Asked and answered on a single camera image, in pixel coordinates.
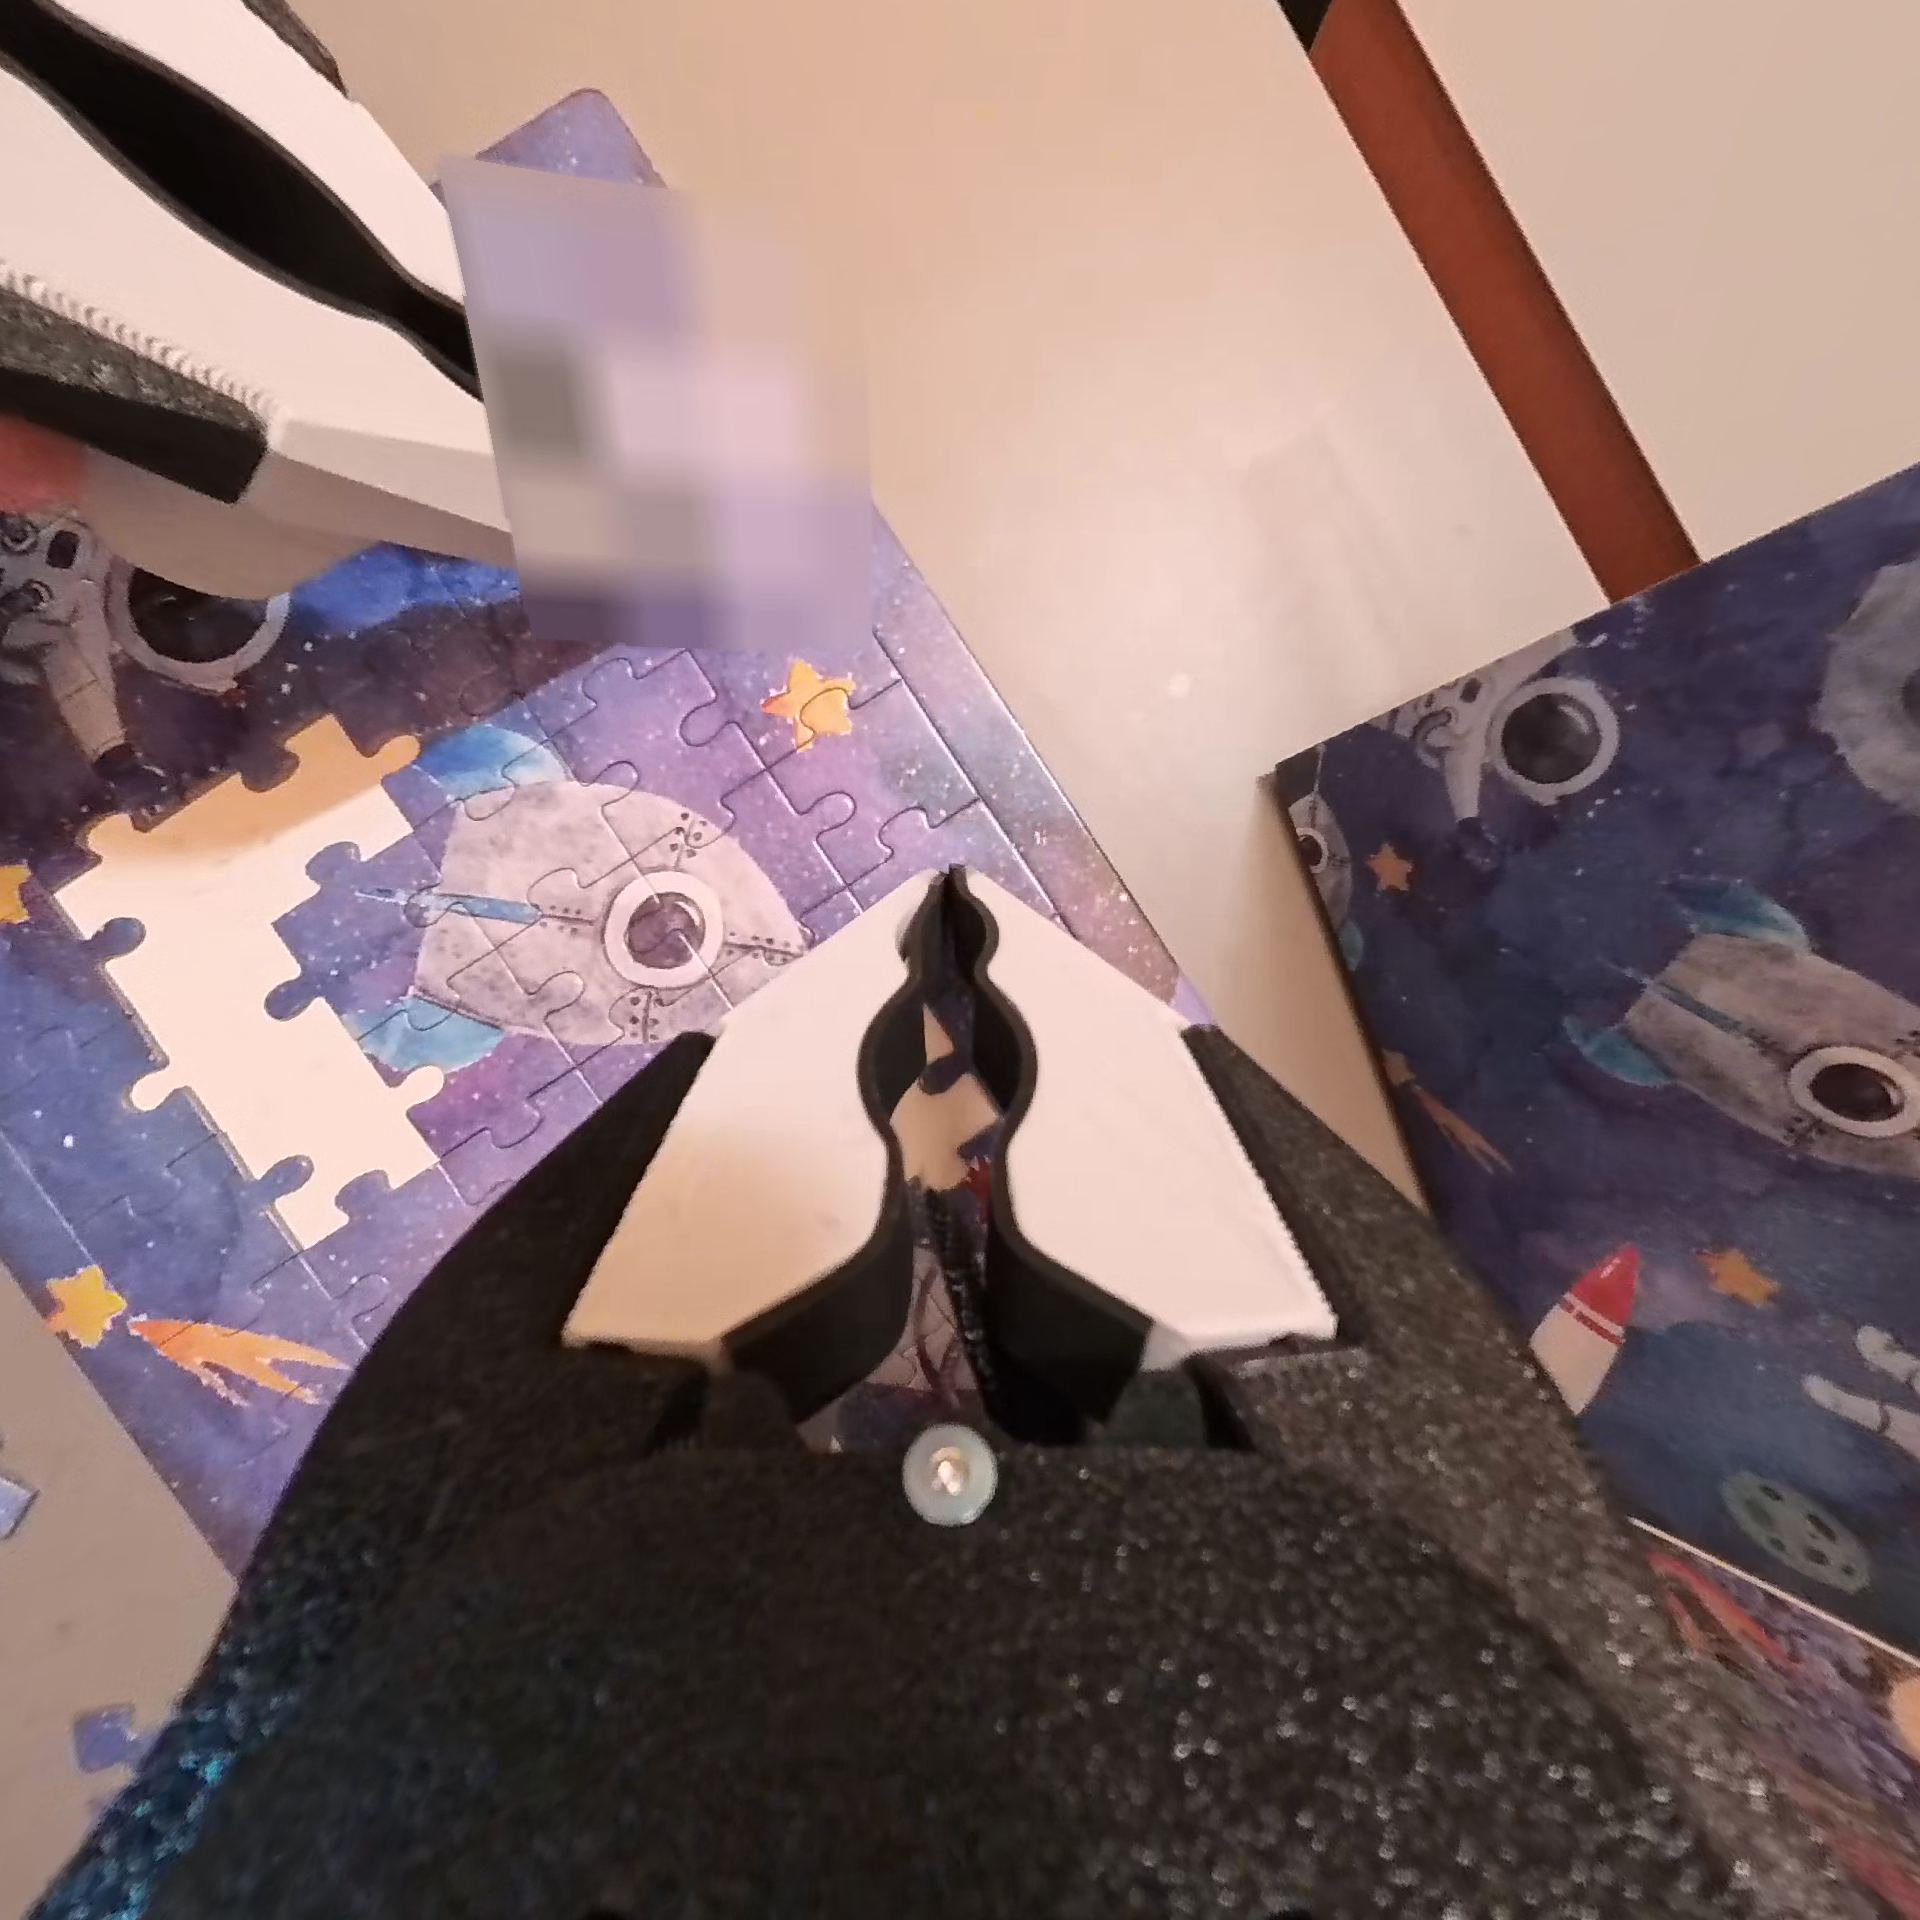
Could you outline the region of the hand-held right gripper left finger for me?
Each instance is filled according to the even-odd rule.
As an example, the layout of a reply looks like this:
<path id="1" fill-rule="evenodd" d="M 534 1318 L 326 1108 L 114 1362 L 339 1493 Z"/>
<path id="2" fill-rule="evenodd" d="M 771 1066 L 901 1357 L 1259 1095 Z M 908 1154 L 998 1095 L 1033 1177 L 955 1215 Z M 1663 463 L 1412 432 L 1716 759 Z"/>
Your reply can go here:
<path id="1" fill-rule="evenodd" d="M 911 878 L 732 1008 L 571 1310 L 571 1346 L 829 1406 L 915 1292 L 903 1098 L 929 1066 L 946 882 Z"/>

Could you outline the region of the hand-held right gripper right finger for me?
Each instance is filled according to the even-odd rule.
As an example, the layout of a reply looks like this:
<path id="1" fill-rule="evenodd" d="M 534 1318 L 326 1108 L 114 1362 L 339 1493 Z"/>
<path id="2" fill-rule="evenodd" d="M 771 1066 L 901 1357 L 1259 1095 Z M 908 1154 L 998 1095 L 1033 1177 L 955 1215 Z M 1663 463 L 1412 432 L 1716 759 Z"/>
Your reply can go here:
<path id="1" fill-rule="evenodd" d="M 997 1356 L 1107 1422 L 1144 1374 L 1332 1341 L 1339 1318 L 1194 1041 L 1204 1029 L 987 875 L 956 878 L 990 1156 Z"/>

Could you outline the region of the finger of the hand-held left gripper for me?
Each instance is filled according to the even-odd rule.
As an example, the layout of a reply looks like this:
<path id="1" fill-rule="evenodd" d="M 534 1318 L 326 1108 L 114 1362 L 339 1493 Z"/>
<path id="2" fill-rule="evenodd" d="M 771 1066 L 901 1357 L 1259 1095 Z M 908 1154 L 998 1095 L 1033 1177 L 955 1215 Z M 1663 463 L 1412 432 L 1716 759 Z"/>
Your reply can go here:
<path id="1" fill-rule="evenodd" d="M 112 551 L 224 596 L 381 543 L 514 564 L 487 410 L 416 342 L 228 251 L 37 84 L 4 84 L 2 130 L 4 284 L 49 282 L 264 402 L 269 454 L 235 503 L 84 446 L 79 513 Z"/>
<path id="2" fill-rule="evenodd" d="M 73 15 L 235 109 L 333 189 L 416 282 L 454 294 L 454 236 L 428 181 L 354 100 L 287 3 L 75 1 Z"/>

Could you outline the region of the space jigsaw puzzle board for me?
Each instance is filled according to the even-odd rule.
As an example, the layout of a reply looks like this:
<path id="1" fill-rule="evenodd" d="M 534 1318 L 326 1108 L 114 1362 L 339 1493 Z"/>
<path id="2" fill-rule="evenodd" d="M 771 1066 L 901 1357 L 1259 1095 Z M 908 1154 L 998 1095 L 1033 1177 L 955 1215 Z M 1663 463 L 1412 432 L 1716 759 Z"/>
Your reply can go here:
<path id="1" fill-rule="evenodd" d="M 222 1568 L 442 1252 L 916 865 L 1176 961 L 901 540 L 842 663 L 546 641 L 373 546 L 273 599 L 4 517 L 4 1267 Z"/>

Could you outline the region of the beige desk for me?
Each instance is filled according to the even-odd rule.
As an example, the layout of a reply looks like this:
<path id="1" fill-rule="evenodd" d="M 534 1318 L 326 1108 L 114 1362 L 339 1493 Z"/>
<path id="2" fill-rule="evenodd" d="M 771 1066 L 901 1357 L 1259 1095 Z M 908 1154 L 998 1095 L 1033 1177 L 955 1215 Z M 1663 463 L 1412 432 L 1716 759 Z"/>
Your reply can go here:
<path id="1" fill-rule="evenodd" d="M 1596 607 L 1274 3 L 295 3 L 410 162 L 767 187 L 856 270 L 883 524 L 1198 1006 L 1412 1167 L 1265 792 L 1390 667 Z"/>

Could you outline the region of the person's left hand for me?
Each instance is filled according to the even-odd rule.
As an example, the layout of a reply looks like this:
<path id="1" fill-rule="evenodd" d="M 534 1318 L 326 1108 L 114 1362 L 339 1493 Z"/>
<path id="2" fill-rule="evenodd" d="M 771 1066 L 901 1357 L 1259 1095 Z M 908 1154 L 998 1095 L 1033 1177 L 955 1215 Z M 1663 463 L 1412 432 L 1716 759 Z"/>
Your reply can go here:
<path id="1" fill-rule="evenodd" d="M 35 422 L 2 415 L 2 512 L 67 515 L 84 502 L 87 448 Z"/>

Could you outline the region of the space print puzzle box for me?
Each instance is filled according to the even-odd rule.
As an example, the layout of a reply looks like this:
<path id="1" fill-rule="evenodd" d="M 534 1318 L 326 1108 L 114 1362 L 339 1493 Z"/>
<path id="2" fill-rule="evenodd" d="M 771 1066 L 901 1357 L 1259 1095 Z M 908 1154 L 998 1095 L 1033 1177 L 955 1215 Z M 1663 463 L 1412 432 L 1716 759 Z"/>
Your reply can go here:
<path id="1" fill-rule="evenodd" d="M 1918 476 L 1278 759 L 1443 1234 L 1916 1916 Z"/>

